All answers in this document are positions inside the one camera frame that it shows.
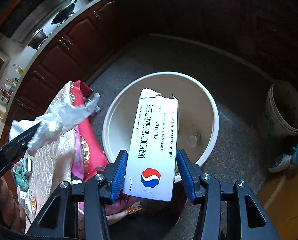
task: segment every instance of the red cloth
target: red cloth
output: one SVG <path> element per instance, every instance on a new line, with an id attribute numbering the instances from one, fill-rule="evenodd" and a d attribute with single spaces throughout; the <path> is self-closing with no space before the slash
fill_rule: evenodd
<path id="1" fill-rule="evenodd" d="M 84 84 L 81 80 L 74 82 L 74 87 L 70 90 L 75 96 L 74 106 L 84 105 L 83 97 L 90 97 L 93 91 Z M 95 138 L 90 121 L 86 118 L 83 122 L 78 124 L 80 135 L 85 139 L 90 148 L 90 160 L 86 172 L 88 176 L 84 178 L 86 182 L 89 178 L 97 174 L 96 167 L 105 167 L 109 163 L 107 157 L 103 153 L 97 139 Z"/>

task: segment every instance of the red and blue logo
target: red and blue logo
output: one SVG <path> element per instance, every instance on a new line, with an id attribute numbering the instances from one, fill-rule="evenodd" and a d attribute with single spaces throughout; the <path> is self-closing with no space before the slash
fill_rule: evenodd
<path id="1" fill-rule="evenodd" d="M 141 182 L 145 187 L 155 187 L 160 183 L 160 173 L 156 169 L 147 168 L 141 173 Z"/>

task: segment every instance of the range hood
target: range hood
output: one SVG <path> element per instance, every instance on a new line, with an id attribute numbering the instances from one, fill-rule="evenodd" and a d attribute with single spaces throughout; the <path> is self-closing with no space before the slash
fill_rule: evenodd
<path id="1" fill-rule="evenodd" d="M 71 0 L 22 0 L 0 26 L 0 32 L 24 47 L 32 34 Z"/>

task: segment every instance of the green cloth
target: green cloth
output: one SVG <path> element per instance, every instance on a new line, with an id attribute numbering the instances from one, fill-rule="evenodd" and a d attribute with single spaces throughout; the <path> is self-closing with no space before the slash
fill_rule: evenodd
<path id="1" fill-rule="evenodd" d="M 24 176 L 24 170 L 23 167 L 17 166 L 14 172 L 16 182 L 20 186 L 20 189 L 24 192 L 28 191 L 29 188 L 29 182 Z"/>

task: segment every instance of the gray floor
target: gray floor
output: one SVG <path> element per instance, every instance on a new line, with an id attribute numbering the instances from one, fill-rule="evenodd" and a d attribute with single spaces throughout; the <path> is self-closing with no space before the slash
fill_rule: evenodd
<path id="1" fill-rule="evenodd" d="M 90 86 L 101 95 L 102 111 L 92 124 L 101 145 L 104 117 L 114 98 L 132 81 L 159 71 L 176 71 L 196 78 L 216 101 L 219 134 L 203 171 L 225 182 L 243 179 L 257 193 L 275 154 L 266 149 L 257 132 L 257 120 L 271 84 L 247 66 L 198 45 L 158 36 L 146 36 L 129 44 Z M 192 239 L 199 208 L 187 202 L 180 221 L 166 239 Z M 161 234 L 147 232 L 147 237 L 139 239 L 161 239 L 165 234 L 162 229 Z"/>

